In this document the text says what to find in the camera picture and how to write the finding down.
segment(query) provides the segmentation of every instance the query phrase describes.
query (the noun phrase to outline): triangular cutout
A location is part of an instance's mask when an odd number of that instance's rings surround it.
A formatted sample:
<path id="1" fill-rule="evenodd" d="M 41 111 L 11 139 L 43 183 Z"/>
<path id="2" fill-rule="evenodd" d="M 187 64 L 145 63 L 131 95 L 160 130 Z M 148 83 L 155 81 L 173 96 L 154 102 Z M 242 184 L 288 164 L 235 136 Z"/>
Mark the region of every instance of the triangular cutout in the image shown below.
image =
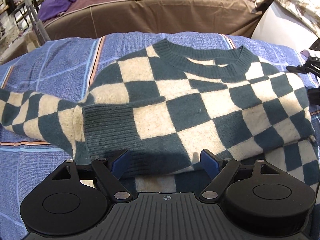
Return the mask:
<path id="1" fill-rule="evenodd" d="M 269 165 L 263 164 L 261 165 L 261 174 L 280 174 L 278 171 L 271 168 Z"/>
<path id="2" fill-rule="evenodd" d="M 56 176 L 53 177 L 52 180 L 59 180 L 59 179 L 71 179 L 70 175 L 70 167 L 64 166 Z"/>

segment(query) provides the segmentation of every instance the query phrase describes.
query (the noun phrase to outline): purple cloth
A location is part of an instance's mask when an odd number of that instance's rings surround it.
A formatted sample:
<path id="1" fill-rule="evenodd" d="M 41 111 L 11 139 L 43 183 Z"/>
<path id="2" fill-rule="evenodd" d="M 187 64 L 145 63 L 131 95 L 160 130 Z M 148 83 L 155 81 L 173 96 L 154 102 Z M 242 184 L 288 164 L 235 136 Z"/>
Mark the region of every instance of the purple cloth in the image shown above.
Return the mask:
<path id="1" fill-rule="evenodd" d="M 38 11 L 38 18 L 41 21 L 47 21 L 56 17 L 59 13 L 69 9 L 71 3 L 76 0 L 45 0 Z"/>

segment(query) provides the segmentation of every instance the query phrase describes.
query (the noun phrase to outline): metal pole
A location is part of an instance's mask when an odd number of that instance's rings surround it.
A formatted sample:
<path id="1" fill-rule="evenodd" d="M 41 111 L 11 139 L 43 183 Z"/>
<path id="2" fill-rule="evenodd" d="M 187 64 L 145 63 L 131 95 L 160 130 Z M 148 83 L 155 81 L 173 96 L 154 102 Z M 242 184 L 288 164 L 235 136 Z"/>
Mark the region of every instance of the metal pole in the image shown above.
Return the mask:
<path id="1" fill-rule="evenodd" d="M 42 22 L 38 19 L 38 16 L 37 16 L 37 14 L 35 12 L 35 9 L 33 7 L 32 1 L 31 0 L 24 0 L 24 2 L 25 2 L 25 5 L 27 7 L 29 7 L 29 9 L 30 9 L 30 10 L 28 10 L 28 15 L 30 17 L 30 20 L 32 21 L 33 18 L 34 18 L 36 28 L 38 28 L 38 30 L 39 30 L 44 42 L 50 41 L 49 35 L 45 31 Z"/>

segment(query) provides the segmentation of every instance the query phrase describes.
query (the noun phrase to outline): silver screw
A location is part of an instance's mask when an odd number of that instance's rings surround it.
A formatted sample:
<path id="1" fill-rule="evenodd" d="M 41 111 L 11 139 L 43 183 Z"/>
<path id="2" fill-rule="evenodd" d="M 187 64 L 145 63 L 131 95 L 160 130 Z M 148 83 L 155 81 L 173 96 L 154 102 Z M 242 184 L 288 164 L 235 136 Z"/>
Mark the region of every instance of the silver screw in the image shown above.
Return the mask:
<path id="1" fill-rule="evenodd" d="M 130 197 L 130 194 L 125 191 L 119 191 L 115 194 L 115 198 L 117 199 L 127 199 Z"/>
<path id="2" fill-rule="evenodd" d="M 218 196 L 218 193 L 216 193 L 214 191 L 205 191 L 202 193 L 202 196 L 207 199 L 213 199 Z"/>

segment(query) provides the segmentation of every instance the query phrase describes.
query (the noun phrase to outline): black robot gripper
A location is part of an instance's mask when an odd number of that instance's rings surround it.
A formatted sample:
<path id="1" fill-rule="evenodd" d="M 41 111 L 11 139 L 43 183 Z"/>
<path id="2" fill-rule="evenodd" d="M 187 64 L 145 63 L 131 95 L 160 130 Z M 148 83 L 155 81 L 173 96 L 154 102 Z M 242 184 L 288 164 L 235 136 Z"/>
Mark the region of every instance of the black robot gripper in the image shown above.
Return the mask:
<path id="1" fill-rule="evenodd" d="M 201 151 L 200 193 L 130 193 L 127 150 L 89 165 L 66 160 L 22 201 L 25 240 L 307 240 L 314 190 L 264 160 L 243 165 Z M 95 188 L 80 179 L 92 180 Z"/>

